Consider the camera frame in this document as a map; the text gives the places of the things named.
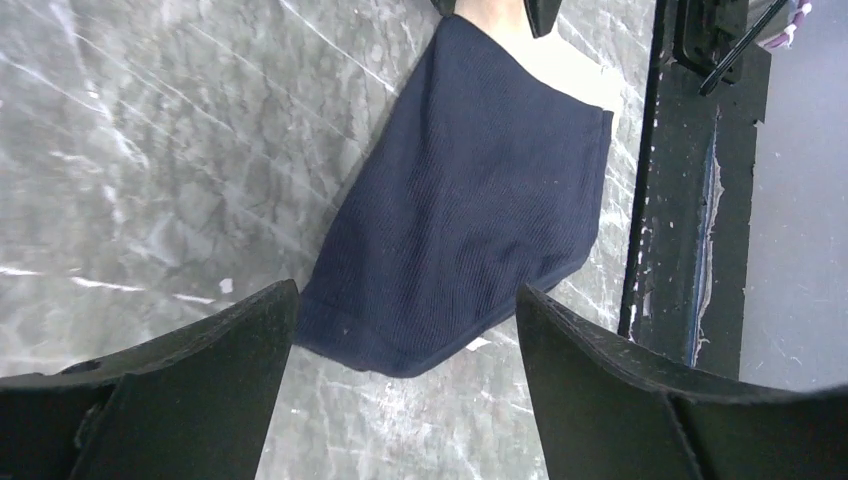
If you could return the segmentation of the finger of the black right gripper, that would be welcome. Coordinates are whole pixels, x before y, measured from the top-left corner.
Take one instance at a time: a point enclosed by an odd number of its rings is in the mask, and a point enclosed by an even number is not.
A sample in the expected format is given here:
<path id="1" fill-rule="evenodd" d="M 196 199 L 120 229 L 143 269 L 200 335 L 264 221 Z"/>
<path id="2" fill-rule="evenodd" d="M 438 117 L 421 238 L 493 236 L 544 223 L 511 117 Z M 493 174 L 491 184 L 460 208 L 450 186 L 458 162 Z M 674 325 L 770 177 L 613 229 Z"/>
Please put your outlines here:
<path id="1" fill-rule="evenodd" d="M 533 37 L 549 35 L 556 24 L 562 0 L 524 0 L 523 3 Z"/>
<path id="2" fill-rule="evenodd" d="M 441 16 L 451 16 L 455 11 L 456 0 L 431 0 L 431 4 Z"/>

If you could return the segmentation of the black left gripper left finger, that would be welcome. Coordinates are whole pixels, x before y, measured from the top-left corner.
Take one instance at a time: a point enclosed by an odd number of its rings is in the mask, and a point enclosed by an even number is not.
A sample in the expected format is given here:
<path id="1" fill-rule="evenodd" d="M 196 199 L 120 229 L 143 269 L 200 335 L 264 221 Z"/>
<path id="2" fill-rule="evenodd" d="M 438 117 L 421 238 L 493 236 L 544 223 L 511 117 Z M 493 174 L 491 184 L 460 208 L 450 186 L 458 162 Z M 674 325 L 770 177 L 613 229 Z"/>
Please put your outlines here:
<path id="1" fill-rule="evenodd" d="M 137 346 L 1 381 L 5 479 L 251 479 L 299 296 L 276 282 Z"/>

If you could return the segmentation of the navy underwear beige waistband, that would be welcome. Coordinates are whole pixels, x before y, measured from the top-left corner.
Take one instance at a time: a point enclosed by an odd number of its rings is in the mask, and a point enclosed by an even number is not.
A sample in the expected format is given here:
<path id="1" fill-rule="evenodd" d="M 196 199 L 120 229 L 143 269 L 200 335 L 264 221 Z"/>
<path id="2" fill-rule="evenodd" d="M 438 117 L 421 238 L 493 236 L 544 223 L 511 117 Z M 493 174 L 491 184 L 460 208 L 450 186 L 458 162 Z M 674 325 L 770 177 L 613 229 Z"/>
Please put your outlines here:
<path id="1" fill-rule="evenodd" d="M 296 345 L 418 376 L 546 291 L 596 241 L 614 115 L 574 96 L 523 1 L 456 1 L 398 95 L 301 293 Z"/>

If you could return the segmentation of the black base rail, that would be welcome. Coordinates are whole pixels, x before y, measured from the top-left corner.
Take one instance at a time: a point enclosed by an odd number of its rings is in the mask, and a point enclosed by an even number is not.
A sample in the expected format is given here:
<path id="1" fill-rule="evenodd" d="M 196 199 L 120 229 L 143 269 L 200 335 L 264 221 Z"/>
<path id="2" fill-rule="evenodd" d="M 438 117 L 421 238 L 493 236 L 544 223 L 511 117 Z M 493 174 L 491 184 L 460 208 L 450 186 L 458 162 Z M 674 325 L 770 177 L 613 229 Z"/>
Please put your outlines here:
<path id="1" fill-rule="evenodd" d="M 770 54 L 745 1 L 655 8 L 618 331 L 739 375 L 758 125 Z"/>

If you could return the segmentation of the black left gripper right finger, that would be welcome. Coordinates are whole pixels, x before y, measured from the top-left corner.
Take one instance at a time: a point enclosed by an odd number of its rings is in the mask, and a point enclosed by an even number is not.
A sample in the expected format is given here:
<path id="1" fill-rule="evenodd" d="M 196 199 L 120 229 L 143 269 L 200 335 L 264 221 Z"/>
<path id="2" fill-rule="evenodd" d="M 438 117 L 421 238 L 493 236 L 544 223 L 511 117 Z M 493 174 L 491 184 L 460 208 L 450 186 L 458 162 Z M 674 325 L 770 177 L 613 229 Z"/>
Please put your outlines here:
<path id="1" fill-rule="evenodd" d="M 552 479 L 843 479 L 847 390 L 792 392 L 687 367 L 529 286 L 519 343 Z"/>

